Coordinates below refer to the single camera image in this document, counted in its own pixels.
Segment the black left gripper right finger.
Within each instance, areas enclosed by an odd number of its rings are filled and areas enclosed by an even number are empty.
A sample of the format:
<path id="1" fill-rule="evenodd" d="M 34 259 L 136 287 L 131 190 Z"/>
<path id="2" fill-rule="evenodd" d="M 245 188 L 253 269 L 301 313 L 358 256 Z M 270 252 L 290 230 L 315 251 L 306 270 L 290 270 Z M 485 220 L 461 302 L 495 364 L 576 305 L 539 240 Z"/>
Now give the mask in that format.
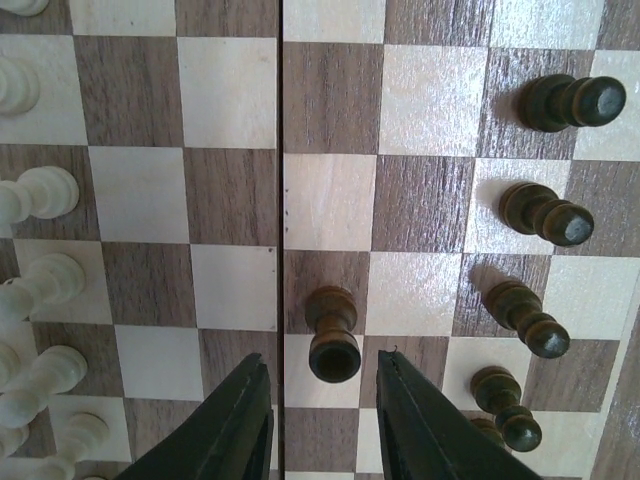
<path id="1" fill-rule="evenodd" d="M 376 405 L 386 479 L 537 479 L 400 352 L 378 352 Z"/>

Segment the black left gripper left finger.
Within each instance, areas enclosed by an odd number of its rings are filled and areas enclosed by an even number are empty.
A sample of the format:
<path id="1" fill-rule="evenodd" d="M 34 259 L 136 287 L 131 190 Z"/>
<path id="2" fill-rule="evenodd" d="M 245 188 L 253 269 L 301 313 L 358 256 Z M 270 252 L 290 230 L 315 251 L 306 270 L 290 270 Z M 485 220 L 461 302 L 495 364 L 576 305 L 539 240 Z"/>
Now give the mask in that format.
<path id="1" fill-rule="evenodd" d="M 118 478 L 267 479 L 273 430 L 268 368 L 259 353 L 251 353 L 182 425 Z"/>

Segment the dark rook piece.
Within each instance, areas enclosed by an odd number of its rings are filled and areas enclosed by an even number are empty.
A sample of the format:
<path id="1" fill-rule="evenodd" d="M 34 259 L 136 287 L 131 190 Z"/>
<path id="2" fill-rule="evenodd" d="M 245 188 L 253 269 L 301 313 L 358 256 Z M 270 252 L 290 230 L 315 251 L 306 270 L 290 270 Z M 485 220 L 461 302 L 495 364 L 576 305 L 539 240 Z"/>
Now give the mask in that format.
<path id="1" fill-rule="evenodd" d="M 337 286 L 316 289 L 307 297 L 305 321 L 314 331 L 309 348 L 309 367 L 314 375 L 332 384 L 351 379 L 361 366 L 352 333 L 357 323 L 352 294 Z"/>

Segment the wooden chessboard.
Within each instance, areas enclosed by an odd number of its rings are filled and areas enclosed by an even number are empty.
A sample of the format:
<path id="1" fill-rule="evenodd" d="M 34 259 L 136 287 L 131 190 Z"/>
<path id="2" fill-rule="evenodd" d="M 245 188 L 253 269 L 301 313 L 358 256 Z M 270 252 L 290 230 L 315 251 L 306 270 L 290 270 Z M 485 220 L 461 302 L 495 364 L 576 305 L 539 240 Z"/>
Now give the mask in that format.
<path id="1" fill-rule="evenodd" d="M 1 120 L 1 176 L 56 165 L 69 214 L 1 230 L 1 276 L 61 252 L 74 300 L 3 325 L 24 366 L 63 344 L 86 377 L 1 462 L 27 477 L 71 415 L 111 435 L 78 464 L 112 479 L 249 353 L 269 368 L 274 479 L 379 479 L 380 350 L 402 352 L 466 416 L 469 382 L 508 369 L 542 427 L 546 479 L 639 475 L 639 5 L 635 1 L 52 1 L 1 15 L 1 52 L 41 81 Z M 609 76 L 623 111 L 546 133 L 520 120 L 540 77 Z M 590 211 L 560 247 L 506 226 L 512 185 Z M 515 280 L 570 336 L 534 355 L 483 305 Z M 307 297 L 349 291 L 359 371 L 309 367 Z"/>

